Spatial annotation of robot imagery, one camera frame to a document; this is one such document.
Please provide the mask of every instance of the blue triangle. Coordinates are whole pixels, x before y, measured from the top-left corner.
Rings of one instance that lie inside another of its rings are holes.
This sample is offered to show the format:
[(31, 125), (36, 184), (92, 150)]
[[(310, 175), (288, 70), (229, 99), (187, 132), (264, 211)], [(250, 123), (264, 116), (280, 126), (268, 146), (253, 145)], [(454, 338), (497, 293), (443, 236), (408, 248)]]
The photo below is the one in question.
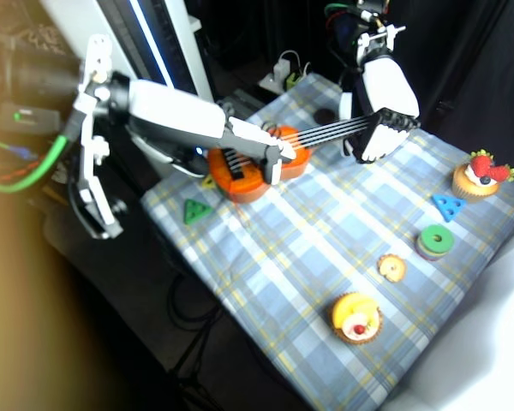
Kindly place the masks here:
[(466, 200), (456, 197), (448, 197), (447, 195), (434, 194), (432, 201), (438, 208), (440, 214), (446, 223), (449, 223), (461, 211), (466, 204)]

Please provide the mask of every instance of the red strawberry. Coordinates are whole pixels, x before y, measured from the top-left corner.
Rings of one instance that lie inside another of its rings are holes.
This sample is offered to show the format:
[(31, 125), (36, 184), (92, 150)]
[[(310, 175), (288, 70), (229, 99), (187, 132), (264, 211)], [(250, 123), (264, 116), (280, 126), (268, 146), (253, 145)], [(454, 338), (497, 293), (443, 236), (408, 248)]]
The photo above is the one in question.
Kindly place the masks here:
[(486, 176), (493, 178), (497, 182), (503, 182), (511, 176), (511, 170), (505, 165), (500, 165), (489, 169)]
[(491, 167), (491, 162), (489, 156), (476, 156), (470, 160), (470, 167), (472, 167), (476, 177), (483, 177)]
[(366, 332), (366, 327), (364, 327), (363, 325), (355, 325), (354, 332), (358, 335), (363, 334), (364, 332)]

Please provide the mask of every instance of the light strip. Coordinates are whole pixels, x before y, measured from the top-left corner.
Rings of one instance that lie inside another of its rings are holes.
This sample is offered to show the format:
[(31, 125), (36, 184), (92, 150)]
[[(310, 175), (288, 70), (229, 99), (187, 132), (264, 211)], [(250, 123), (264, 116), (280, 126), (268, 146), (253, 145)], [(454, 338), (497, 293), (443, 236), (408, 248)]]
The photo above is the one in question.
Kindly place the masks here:
[(145, 34), (146, 42), (148, 43), (148, 45), (151, 48), (152, 55), (154, 56), (154, 59), (156, 60), (158, 68), (160, 69), (160, 72), (162, 73), (162, 76), (164, 77), (165, 84), (169, 87), (175, 88), (173, 86), (173, 81), (171, 81), (170, 74), (168, 73), (168, 69), (165, 67), (164, 59), (160, 55), (158, 46), (156, 45), (156, 42), (154, 41), (154, 37), (152, 36), (151, 29), (148, 26), (148, 23), (146, 23), (145, 15), (143, 15), (143, 10), (141, 9), (137, 0), (129, 0), (129, 3), (131, 4), (131, 8), (135, 12), (135, 17), (137, 17), (137, 21), (139, 22), (139, 25), (140, 25), (141, 30), (143, 31), (143, 34)]

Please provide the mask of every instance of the plaid tablecloth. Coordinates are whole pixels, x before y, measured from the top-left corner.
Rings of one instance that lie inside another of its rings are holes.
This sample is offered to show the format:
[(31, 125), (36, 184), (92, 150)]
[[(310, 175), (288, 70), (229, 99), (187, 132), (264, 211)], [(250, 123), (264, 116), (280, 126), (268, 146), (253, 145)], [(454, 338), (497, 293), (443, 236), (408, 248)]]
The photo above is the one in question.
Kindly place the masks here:
[[(337, 110), (340, 90), (311, 74), (249, 120), (300, 130), (319, 108)], [(252, 204), (234, 204), (200, 181), (175, 173), (146, 193), (152, 220), (281, 373), (317, 409), (375, 409), (427, 346), (514, 228), (514, 183), (466, 205), (450, 223), (432, 194), (452, 195), (451, 172), (467, 154), (421, 130), (369, 165), (317, 150), (300, 178)], [(212, 206), (210, 217), (183, 224), (183, 203)], [(456, 238), (436, 263), (414, 251), (432, 223)], [(385, 253), (408, 272), (389, 283), (378, 272)], [(372, 296), (385, 315), (371, 343), (335, 337), (327, 311), (339, 295)]]

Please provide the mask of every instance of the violin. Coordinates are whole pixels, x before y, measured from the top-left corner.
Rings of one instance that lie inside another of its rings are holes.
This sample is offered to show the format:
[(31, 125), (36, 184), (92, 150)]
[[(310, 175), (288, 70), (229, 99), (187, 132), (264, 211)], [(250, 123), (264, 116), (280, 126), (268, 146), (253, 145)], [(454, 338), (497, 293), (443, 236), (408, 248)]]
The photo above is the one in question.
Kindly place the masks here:
[[(288, 141), (296, 158), (282, 164), (281, 180), (297, 178), (307, 167), (312, 150), (325, 143), (349, 138), (361, 134), (367, 144), (373, 131), (379, 125), (397, 131), (407, 131), (419, 126), (413, 117), (402, 115), (396, 111), (381, 109), (371, 116), (357, 117), (351, 120), (335, 122), (326, 126), (311, 128), (299, 132), (290, 126), (273, 129), (271, 134), (281, 140)], [(252, 158), (239, 155), (232, 149), (212, 149), (207, 153), (210, 174), (223, 194), (235, 203), (250, 203), (261, 197), (270, 185), (263, 180), (260, 165)]]

